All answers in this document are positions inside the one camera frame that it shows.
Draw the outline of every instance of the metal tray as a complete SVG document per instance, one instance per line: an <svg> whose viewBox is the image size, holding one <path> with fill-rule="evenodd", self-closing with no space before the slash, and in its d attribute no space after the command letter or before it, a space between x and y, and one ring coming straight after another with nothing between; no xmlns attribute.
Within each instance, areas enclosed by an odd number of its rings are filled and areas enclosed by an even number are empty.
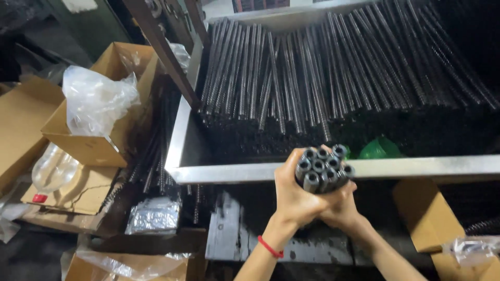
<svg viewBox="0 0 500 281"><path fill-rule="evenodd" d="M284 18L288 25L301 25L305 24L305 21L311 22L318 19L325 11L348 12L364 2L367 1L332 0L308 7L244 12L230 18L242 22L258 21L273 25L277 30L283 30L286 28L283 23ZM196 90L203 86L206 76L206 69L200 67L203 64L202 58L207 57L206 52L208 50L203 49L199 38L195 40L187 79ZM210 165L212 155L201 129L196 124L195 114L182 97L165 163L165 170L178 184L234 184L274 180L274 170L282 164L280 162ZM355 168L357 179L436 177L442 182L456 182L458 178L460 181L464 180L464 177L457 176L468 175L465 181L478 181L492 179L491 176L485 177L485 175L500 174L500 155L349 160L347 162Z"/></svg>

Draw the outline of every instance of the red bottle cap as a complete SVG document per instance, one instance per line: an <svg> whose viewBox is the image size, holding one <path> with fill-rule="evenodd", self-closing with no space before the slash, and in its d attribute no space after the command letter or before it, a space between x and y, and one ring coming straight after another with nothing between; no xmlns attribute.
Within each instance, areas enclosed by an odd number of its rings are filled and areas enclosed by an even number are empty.
<svg viewBox="0 0 500 281"><path fill-rule="evenodd" d="M47 195L43 195L43 194L35 194L33 196L33 202L34 203L44 203L45 200L47 200L48 196Z"/></svg>

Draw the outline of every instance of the red string bracelet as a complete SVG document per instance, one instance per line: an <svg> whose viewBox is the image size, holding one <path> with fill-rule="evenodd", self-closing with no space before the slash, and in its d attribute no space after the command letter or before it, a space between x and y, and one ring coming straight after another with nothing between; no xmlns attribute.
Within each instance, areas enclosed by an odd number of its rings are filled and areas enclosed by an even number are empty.
<svg viewBox="0 0 500 281"><path fill-rule="evenodd" d="M264 239L262 239L262 235L258 236L258 241L264 246L276 259L283 259L283 251L275 251L271 246L269 246Z"/></svg>

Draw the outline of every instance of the forearm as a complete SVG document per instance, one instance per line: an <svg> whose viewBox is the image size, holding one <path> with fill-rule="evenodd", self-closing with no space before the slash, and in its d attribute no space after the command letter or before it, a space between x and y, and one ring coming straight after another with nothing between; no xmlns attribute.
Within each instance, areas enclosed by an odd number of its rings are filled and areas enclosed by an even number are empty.
<svg viewBox="0 0 500 281"><path fill-rule="evenodd" d="M346 234L373 260L386 281L427 280L380 236L364 216L360 215L354 225L346 229Z"/></svg>
<svg viewBox="0 0 500 281"><path fill-rule="evenodd" d="M282 251L297 231L291 222L285 222L273 215L262 234L262 239L277 252ZM257 243L243 264L234 281L268 281L278 259L262 244Z"/></svg>

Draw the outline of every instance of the green plastic bag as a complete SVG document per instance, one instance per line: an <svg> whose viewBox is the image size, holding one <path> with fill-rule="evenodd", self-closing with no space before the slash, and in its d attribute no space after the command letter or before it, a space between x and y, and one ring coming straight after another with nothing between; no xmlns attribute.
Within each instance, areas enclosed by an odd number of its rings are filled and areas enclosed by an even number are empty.
<svg viewBox="0 0 500 281"><path fill-rule="evenodd" d="M403 155L394 142L380 136L368 143L359 153L358 159L401 158Z"/></svg>

